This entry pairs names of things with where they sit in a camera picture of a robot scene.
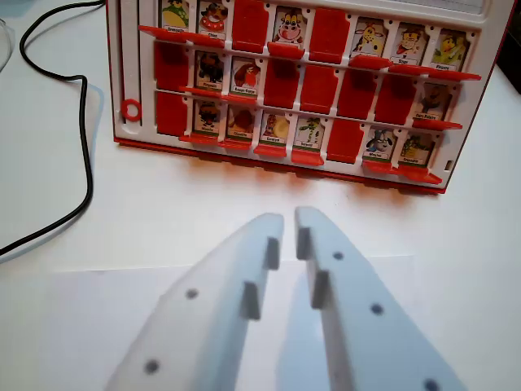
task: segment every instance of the character card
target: character card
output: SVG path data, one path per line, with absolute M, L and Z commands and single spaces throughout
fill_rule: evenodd
M 383 27 L 383 20 L 358 18 L 357 29 L 352 40 L 351 56 L 374 55 L 380 57 L 387 39 L 387 30 Z
M 324 131 L 320 118 L 299 118 L 293 146 L 306 151 L 320 152 Z
M 447 86 L 425 83 L 420 100 L 414 109 L 414 118 L 442 121 L 449 103 L 450 94 Z
M 378 161 L 390 161 L 396 145 L 396 136 L 391 128 L 371 126 L 369 141 L 366 144 L 362 158 Z
M 217 53 L 195 52 L 195 86 L 203 90 L 222 91 L 224 63 Z
M 188 3 L 183 0 L 160 0 L 160 26 L 173 32 L 188 30 Z
M 197 15 L 199 17 L 199 34 L 208 35 L 211 38 L 226 39 L 228 8 L 224 7 L 220 0 L 200 2 Z
M 391 61 L 395 64 L 420 65 L 428 36 L 420 24 L 400 23 L 392 45 Z
M 289 130 L 290 121 L 284 115 L 265 112 L 262 116 L 259 143 L 284 147 Z
M 254 59 L 234 57 L 231 65 L 231 94 L 257 96 L 261 69 Z
M 300 8 L 277 7 L 273 42 L 288 43 L 302 49 L 306 24 Z
M 252 141 L 255 113 L 248 108 L 228 107 L 226 137 L 233 140 Z
M 460 71 L 469 49 L 466 34 L 442 29 L 436 43 L 431 67 L 444 71 Z
M 430 134 L 409 132 L 398 161 L 406 165 L 425 167 L 435 145 L 436 143 L 432 140 Z
M 220 103 L 196 100 L 194 113 L 193 133 L 215 137 L 219 134 L 219 121 L 221 119 Z

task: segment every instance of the red ring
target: red ring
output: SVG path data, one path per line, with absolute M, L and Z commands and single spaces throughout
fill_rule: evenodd
M 135 116 L 129 115 L 130 104 L 133 104 L 138 110 L 138 114 Z M 141 120 L 141 104 L 136 99 L 126 99 L 121 104 L 121 114 L 127 121 L 137 122 Z

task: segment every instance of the gripper jaw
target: gripper jaw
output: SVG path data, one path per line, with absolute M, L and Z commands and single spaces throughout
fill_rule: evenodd
M 160 298 L 107 390 L 233 390 L 282 231 L 281 215 L 261 215 L 192 267 Z
M 460 391 L 462 382 L 371 264 L 315 208 L 296 209 L 296 253 L 322 315 L 333 391 Z

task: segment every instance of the guess who game board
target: guess who game board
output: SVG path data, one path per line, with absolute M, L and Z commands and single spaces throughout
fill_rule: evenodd
M 443 193 L 514 0 L 107 4 L 118 143 Z

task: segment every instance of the black cable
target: black cable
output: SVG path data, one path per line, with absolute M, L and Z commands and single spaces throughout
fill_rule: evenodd
M 47 71 L 43 68 L 38 67 L 25 53 L 25 43 L 29 36 L 33 33 L 33 31 L 47 18 L 50 16 L 57 14 L 61 11 L 71 10 L 73 8 L 80 8 L 80 7 L 95 7 L 95 6 L 102 6 L 105 4 L 105 0 L 98 0 L 95 2 L 77 2 L 74 4 L 68 4 L 66 6 L 57 7 L 54 10 L 50 10 L 40 16 L 36 22 L 34 22 L 31 27 L 27 29 L 22 39 L 20 39 L 20 53 L 22 54 L 22 57 L 24 58 L 25 62 L 29 64 L 31 68 L 36 70 L 37 72 L 41 73 L 42 75 L 45 75 L 47 77 L 51 77 L 55 80 L 60 81 L 75 81 L 75 80 L 81 80 L 81 93 L 80 93 L 80 139 L 81 139 L 81 152 L 83 154 L 83 162 L 85 164 L 85 175 L 87 177 L 87 192 L 85 194 L 85 198 L 79 204 L 71 213 L 69 213 L 66 216 L 63 216 L 56 222 L 53 222 L 52 224 L 49 224 L 48 226 L 42 228 L 39 231 L 33 232 L 30 235 L 25 236 L 22 239 L 18 239 L 15 242 L 7 245 L 4 248 L 0 249 L 0 256 L 7 254 L 8 252 L 14 250 L 15 248 L 18 248 L 19 246 L 22 246 L 32 240 L 35 240 L 39 238 L 40 236 L 43 236 L 45 234 L 48 234 L 49 232 L 52 232 L 59 226 L 62 226 L 75 216 L 78 216 L 82 212 L 84 212 L 90 204 L 90 201 L 92 200 L 92 195 L 94 194 L 94 180 L 92 178 L 92 170 L 90 168 L 90 158 L 89 158 L 89 147 L 87 145 L 87 134 L 85 132 L 85 101 L 87 98 L 87 78 L 84 75 L 74 75 L 74 76 L 64 76 L 59 75 L 58 73 L 53 73 L 50 71 Z

